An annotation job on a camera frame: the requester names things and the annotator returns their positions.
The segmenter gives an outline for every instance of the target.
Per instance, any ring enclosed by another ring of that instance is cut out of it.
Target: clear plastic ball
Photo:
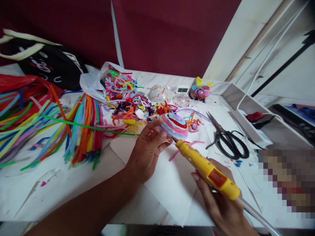
[[[154,85],[149,91],[148,98],[151,102],[164,104],[164,101],[167,103],[171,101],[171,94],[167,88],[160,85]]]
[[[165,87],[170,91],[171,94],[173,94],[176,90],[176,85],[174,84],[167,84]]]
[[[173,103],[178,107],[189,107],[190,98],[187,94],[177,94],[175,97],[173,97]]]

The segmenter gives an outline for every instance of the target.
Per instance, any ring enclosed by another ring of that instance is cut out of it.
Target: right hand
[[[213,159],[208,159],[215,167],[235,183],[232,172]],[[227,199],[219,192],[212,192],[198,173],[191,173],[199,188],[206,209],[216,226],[227,236],[259,235],[243,214],[244,207],[238,201]]]
[[[135,182],[140,185],[151,178],[158,162],[158,156],[166,147],[171,145],[165,142],[167,136],[165,131],[155,130],[152,132],[162,123],[162,120],[155,120],[144,127],[125,167],[127,175],[131,178],[134,177]]]

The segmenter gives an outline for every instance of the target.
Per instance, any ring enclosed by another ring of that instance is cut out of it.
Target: black scissors handle
[[[240,140],[237,136],[232,134],[230,131],[225,131],[224,133],[217,131],[216,132],[216,139],[217,139],[218,146],[219,146],[220,150],[227,157],[229,157],[229,158],[231,158],[233,160],[238,160],[239,158],[246,159],[246,158],[249,157],[249,150],[248,150],[246,144],[242,140]],[[230,155],[227,151],[224,150],[224,148],[222,147],[222,144],[221,144],[221,140],[232,151],[234,156]],[[237,146],[236,146],[234,141],[238,142],[241,145],[241,147],[244,150],[244,155],[239,151],[239,149],[237,148]]]

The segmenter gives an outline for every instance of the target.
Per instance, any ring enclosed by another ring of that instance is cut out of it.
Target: scissor blade
[[[225,130],[222,128],[221,125],[217,122],[217,120],[210,114],[210,112],[207,112],[208,118],[212,121],[214,127],[217,129],[217,131],[225,132]]]

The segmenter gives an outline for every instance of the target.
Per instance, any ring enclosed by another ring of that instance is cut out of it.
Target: fingernail
[[[192,172],[192,173],[191,173],[191,176],[193,177],[193,179],[194,179],[195,181],[198,181],[198,180],[199,180],[199,176],[198,176],[196,173]]]
[[[167,133],[163,130],[163,131],[160,133],[160,136],[161,136],[161,138],[165,139],[166,136],[167,136]]]

